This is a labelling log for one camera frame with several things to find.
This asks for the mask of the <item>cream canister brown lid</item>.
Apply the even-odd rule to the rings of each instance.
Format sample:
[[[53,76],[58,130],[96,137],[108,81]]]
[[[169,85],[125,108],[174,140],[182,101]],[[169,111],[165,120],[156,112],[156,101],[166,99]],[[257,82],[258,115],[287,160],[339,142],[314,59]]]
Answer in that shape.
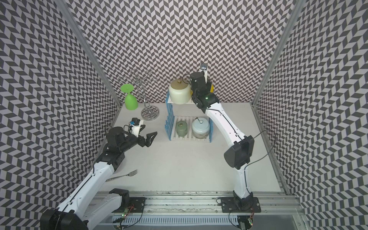
[[[182,79],[176,79],[170,83],[169,95],[172,103],[185,104],[191,100],[191,86]]]

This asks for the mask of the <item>blue white two-tier shelf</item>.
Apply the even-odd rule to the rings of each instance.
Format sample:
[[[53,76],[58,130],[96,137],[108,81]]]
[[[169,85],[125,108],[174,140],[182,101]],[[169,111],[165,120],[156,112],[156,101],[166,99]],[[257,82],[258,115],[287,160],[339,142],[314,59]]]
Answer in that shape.
[[[173,102],[170,98],[169,91],[167,92],[166,99],[165,99],[166,109],[167,109],[167,117],[165,121],[165,132],[170,141],[194,141],[194,142],[208,142],[211,143],[213,139],[213,121],[209,117],[204,117],[208,121],[209,124],[209,133],[204,138],[197,138],[192,129],[192,123],[197,120],[199,117],[197,116],[176,116],[173,111]],[[177,133],[177,123],[178,122],[186,122],[187,126],[187,133],[185,136],[181,137]]]

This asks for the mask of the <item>light blue tea canister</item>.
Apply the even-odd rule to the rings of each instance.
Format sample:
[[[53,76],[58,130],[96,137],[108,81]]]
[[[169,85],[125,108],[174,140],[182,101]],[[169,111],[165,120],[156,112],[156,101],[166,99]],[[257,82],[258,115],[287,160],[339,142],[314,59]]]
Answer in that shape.
[[[209,135],[209,121],[203,117],[197,117],[192,122],[192,133],[197,139],[204,139]]]

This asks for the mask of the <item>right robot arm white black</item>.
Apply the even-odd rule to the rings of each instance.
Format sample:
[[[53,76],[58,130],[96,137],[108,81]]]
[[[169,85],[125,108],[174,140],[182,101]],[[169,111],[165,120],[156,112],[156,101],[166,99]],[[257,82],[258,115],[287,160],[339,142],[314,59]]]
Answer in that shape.
[[[248,183],[248,169],[255,140],[246,136],[232,122],[218,97],[210,90],[212,83],[203,71],[190,74],[193,103],[208,116],[220,130],[229,148],[224,153],[226,163],[234,170],[234,205],[238,210],[249,210],[254,195]]]

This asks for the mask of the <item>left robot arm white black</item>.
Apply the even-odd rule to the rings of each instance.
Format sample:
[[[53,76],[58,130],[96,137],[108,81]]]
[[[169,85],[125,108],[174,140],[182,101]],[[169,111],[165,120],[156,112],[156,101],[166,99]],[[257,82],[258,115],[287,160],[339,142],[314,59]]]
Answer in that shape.
[[[88,206],[102,185],[114,174],[125,158],[125,152],[136,145],[150,147],[157,132],[140,135],[144,126],[134,126],[125,131],[114,127],[106,134],[103,152],[97,158],[93,169],[81,184],[57,208],[46,210],[40,219],[42,230],[92,230],[109,214],[125,210],[130,202],[129,191],[113,189],[103,201],[91,210]]]

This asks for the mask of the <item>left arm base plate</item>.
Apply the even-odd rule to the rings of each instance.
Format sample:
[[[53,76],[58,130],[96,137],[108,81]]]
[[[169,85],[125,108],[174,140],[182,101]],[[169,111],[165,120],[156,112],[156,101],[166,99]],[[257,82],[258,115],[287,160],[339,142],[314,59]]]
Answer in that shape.
[[[120,207],[114,210],[112,213],[142,213],[145,207],[145,197],[130,197],[119,202]]]

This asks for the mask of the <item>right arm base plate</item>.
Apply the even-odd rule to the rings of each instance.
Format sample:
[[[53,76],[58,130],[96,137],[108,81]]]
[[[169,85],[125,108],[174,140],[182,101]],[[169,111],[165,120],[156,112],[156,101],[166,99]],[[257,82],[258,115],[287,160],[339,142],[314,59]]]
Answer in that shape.
[[[237,207],[233,197],[219,197],[217,202],[221,206],[223,213],[261,213],[261,207],[257,197],[253,197],[250,202],[245,204],[244,208]]]

